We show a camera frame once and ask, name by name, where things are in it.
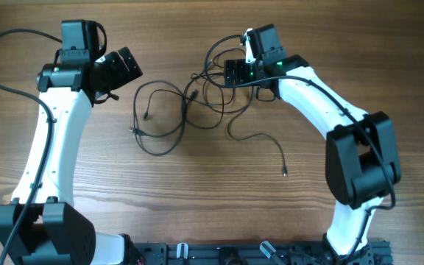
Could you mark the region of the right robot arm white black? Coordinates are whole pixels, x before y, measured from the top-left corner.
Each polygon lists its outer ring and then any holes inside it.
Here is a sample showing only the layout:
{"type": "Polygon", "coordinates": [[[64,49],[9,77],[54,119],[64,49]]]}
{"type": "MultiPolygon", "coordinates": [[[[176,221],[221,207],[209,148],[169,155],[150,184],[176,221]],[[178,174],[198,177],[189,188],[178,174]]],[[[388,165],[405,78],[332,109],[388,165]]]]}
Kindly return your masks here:
{"type": "Polygon", "coordinates": [[[331,262],[359,262],[376,210],[394,208],[401,179],[391,119],[369,114],[327,86],[298,54],[288,56],[269,24],[239,37],[245,57],[225,61],[225,86],[258,86],[297,108],[325,139],[325,179],[336,200],[324,253],[331,262]]]}

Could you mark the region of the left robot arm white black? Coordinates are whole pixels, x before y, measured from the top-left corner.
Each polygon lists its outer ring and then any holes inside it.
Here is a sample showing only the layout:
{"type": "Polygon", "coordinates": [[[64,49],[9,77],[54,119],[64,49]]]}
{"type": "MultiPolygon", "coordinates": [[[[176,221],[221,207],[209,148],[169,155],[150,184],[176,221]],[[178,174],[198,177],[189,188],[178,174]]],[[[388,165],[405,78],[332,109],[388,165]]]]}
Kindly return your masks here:
{"type": "Polygon", "coordinates": [[[126,234],[100,233],[74,208],[74,168],[94,105],[142,75],[128,48],[107,52],[104,27],[61,24],[60,49],[38,74],[39,114],[24,173],[0,205],[0,261],[14,264],[145,264],[126,234]]]}

